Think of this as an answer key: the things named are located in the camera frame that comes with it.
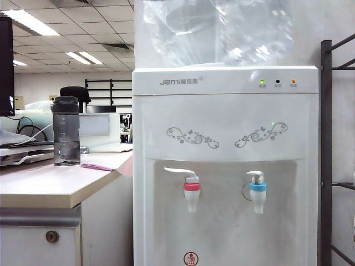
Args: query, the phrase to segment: metal shelf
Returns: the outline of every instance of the metal shelf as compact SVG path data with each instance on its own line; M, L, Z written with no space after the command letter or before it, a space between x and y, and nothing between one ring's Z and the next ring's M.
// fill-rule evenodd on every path
M350 66L355 58L332 66L332 51L355 39L355 34L332 45L331 40L321 43L321 266L332 265L332 251L345 262L355 266L350 258L332 244L332 187L355 190L350 182L332 182L332 70L355 70Z
M114 99L132 99L131 96L113 96L114 91L132 91L132 88L127 88L127 89L114 89L114 84L113 82L132 82L132 80L114 80L114 79L109 79L109 80L88 80L85 79L85 88L88 89L88 91L107 91L110 92L110 96L104 97L104 96L97 96L97 97L91 97L91 99L109 99L110 100L110 106L116 106L116 107L132 107L131 105L114 105ZM108 83L108 88L107 89L89 89L89 83Z

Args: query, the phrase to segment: computer monitor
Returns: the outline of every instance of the computer monitor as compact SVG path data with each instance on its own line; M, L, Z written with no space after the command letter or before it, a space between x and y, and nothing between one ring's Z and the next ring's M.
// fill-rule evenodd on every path
M87 114L96 114L98 112L116 112L116 106L110 105L88 105Z
M0 116L14 116L12 20L0 17Z

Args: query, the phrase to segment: faucet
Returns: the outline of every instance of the faucet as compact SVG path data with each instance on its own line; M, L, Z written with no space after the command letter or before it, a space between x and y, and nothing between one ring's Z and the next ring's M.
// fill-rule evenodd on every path
M201 195L200 181L196 173L191 170L167 167L164 167L164 170L171 173L184 173L186 175L183 194L187 201L187 211L190 213L196 212L197 202Z
M246 173L252 176L250 187L250 197L254 203L254 212L262 214L266 200L267 184L264 183L264 173L261 171L250 171Z

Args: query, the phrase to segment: brand logo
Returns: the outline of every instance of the brand logo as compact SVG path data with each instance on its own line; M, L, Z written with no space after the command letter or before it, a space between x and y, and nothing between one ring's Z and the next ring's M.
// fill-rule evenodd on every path
M202 81L203 77L198 79L164 79L159 84L160 85L180 85L180 84L198 84Z
M184 255L184 263L187 266L195 266L199 262L199 256L195 252L187 252Z

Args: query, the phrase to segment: chair backrest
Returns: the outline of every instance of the chair backrest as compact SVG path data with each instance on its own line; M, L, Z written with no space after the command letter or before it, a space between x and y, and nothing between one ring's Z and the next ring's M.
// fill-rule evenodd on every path
M89 96L89 91L87 88L79 87L79 86L68 86L60 89L61 96L73 96L78 98L79 101L79 111L84 111L84 104L91 102L91 98Z

